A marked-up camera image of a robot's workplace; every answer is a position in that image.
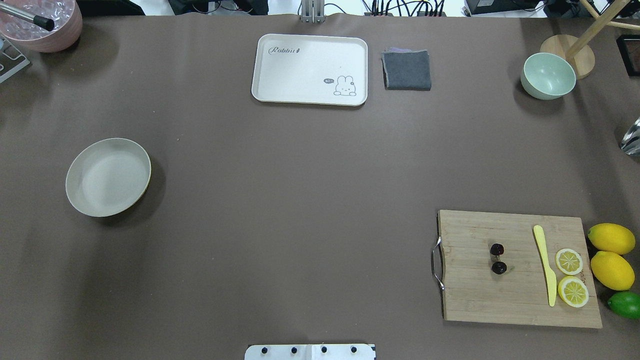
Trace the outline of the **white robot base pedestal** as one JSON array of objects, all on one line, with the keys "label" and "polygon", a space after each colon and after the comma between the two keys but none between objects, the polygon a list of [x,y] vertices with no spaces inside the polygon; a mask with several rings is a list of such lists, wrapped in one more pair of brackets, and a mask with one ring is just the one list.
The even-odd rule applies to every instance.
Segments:
[{"label": "white robot base pedestal", "polygon": [[375,360],[374,345],[366,343],[256,344],[245,360]]}]

